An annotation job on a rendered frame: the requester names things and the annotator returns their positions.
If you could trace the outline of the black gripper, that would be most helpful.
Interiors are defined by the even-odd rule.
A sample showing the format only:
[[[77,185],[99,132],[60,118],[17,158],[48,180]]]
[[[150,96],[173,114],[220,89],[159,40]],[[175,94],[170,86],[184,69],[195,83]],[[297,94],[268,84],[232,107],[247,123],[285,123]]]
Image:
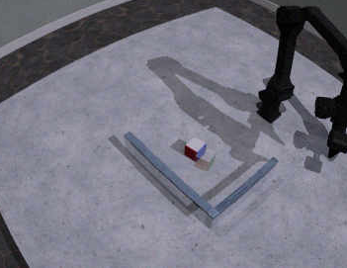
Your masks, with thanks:
[[[332,123],[332,129],[327,139],[327,146],[329,147],[328,158],[332,158],[338,154],[339,151],[347,153],[347,106],[341,102],[339,95],[337,99],[337,109],[335,124]]]

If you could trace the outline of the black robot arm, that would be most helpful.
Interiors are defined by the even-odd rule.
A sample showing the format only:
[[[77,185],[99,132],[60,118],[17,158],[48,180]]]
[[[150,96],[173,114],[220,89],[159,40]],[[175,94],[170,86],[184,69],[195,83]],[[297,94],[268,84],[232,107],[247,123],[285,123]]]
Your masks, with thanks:
[[[268,81],[267,90],[258,92],[263,104],[256,113],[272,124],[282,115],[279,112],[280,102],[293,96],[295,85],[292,84],[290,75],[297,36],[303,30],[305,21],[308,21],[320,33],[339,57],[340,64],[345,71],[338,73],[338,76],[344,80],[339,98],[347,106],[347,39],[315,6],[304,8],[281,6],[277,9],[276,17],[281,33],[275,73]],[[331,118],[330,122],[334,123],[338,110],[337,99],[338,96],[336,99],[316,97],[315,116],[325,120]]]

